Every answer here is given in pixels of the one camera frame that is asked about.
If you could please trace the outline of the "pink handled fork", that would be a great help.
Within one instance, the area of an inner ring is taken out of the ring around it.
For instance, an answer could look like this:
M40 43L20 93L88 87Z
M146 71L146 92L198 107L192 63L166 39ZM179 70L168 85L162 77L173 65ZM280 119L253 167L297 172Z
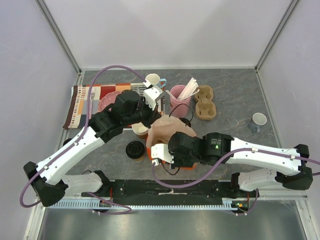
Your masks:
M93 87L93 88L91 89L91 91L90 91L89 114L88 114L89 119L92 118L95 95L96 95L96 90L95 90L95 88Z

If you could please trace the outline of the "pink utensil holder cup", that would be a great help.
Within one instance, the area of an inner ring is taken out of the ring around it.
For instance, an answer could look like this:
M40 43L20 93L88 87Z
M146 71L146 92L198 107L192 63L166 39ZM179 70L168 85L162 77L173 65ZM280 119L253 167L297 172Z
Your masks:
M170 93L174 96L174 98L172 96L170 97L170 112L175 109L171 115L176 118L184 118L189 112L191 97L182 101L178 100L178 97L185 87L185 85L176 85L170 90Z

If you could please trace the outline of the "colourful patchwork placemat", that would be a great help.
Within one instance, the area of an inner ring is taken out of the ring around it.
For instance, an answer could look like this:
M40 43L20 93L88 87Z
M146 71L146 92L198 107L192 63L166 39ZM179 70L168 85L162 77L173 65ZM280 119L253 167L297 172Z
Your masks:
M95 88L92 117L89 119L90 93ZM123 124L134 124L140 122L140 112L146 99L143 97L146 86L143 83L114 83L97 85L75 85L72 89L73 95L70 108L63 126L64 129L82 129L86 125L106 127L108 120L120 121ZM115 102L109 104L103 111L99 110L101 99L108 93L119 91ZM162 98L158 101L158 111L163 114Z

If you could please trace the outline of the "pink polka dot plate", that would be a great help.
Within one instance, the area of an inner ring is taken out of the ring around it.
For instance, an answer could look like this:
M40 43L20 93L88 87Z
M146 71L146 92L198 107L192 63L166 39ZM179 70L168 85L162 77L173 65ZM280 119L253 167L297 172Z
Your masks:
M113 104L116 100L116 97L119 94L121 94L120 91L113 91L113 92L107 93L99 103L99 110L103 111L105 107L107 107L110 104Z

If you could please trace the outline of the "orange paper bag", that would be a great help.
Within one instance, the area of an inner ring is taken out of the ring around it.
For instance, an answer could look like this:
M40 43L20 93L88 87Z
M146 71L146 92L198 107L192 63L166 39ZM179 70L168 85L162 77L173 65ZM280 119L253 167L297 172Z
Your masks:
M196 137L196 132L191 128L191 121L185 117L175 117L173 114L163 114L148 130L146 139L146 152L152 160L151 147L156 144L168 144L176 132L182 132L191 137Z

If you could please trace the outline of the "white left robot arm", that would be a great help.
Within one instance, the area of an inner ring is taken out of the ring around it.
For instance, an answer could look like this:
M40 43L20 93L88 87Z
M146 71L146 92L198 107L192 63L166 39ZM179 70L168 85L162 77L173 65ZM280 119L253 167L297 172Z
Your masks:
M158 101L163 95L163 91L155 87L144 90L142 96L124 90L116 96L114 103L94 114L78 135L53 155L38 163L25 164L23 169L28 183L40 203L50 207L65 195L82 193L106 196L111 182L102 171L74 176L66 173L86 155L120 135L125 127L142 123L150 128L161 117Z

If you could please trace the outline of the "stack of paper cups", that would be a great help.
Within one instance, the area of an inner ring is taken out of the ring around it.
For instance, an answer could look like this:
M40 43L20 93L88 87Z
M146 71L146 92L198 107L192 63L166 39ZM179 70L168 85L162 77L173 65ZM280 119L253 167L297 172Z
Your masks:
M147 139L149 134L149 129L146 126L144 126L141 122L132 124L131 128L138 138Z

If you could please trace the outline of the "light blue mug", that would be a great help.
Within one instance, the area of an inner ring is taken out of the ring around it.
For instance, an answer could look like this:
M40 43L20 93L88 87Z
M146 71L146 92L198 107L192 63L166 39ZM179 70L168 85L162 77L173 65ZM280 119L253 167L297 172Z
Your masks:
M167 80L165 78L160 78L160 76L156 73L148 74L145 77L145 80L149 81L153 86L158 86L161 89L167 84Z

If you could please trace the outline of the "black plastic cup lid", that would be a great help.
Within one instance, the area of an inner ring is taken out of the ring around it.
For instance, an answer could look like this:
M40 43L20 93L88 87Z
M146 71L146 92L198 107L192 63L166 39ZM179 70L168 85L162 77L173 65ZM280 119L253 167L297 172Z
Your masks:
M142 142L134 140L126 146L125 153L130 159L139 158L145 155L146 147Z

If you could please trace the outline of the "brown paper coffee cup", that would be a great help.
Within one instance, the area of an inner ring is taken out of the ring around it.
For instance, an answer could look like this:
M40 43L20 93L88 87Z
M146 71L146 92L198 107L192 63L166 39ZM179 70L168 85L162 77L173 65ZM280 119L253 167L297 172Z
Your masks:
M136 163L139 163L144 160L144 155L140 156L139 158L133 158L132 160Z

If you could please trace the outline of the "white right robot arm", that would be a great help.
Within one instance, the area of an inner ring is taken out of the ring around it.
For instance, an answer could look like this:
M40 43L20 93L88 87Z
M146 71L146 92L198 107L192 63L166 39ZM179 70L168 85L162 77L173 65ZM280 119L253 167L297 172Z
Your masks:
M259 145L211 132L202 138L176 132L168 142L168 153L176 167L190 167L195 163L244 164L258 167L252 172L234 173L235 181L229 191L235 197L257 188L282 185L290 190L307 190L313 182L312 169L307 167L307 145L277 148Z

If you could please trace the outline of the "small white paper cup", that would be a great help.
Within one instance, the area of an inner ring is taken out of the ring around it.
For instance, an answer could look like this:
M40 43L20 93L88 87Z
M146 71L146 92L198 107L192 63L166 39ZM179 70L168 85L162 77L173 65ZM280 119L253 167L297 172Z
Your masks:
M267 117L260 112L256 112L252 115L248 127L254 132L259 133L261 128L267 123Z

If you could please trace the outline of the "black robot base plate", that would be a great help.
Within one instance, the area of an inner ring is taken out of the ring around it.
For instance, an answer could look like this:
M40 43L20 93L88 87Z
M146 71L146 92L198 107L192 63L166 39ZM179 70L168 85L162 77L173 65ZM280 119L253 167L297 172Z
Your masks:
M97 192L96 196L111 199L116 204L167 203L190 204L218 203L223 198L251 199L260 195L255 191L244 191L233 186L231 181L207 179L186 188L168 188L150 179L110 180Z

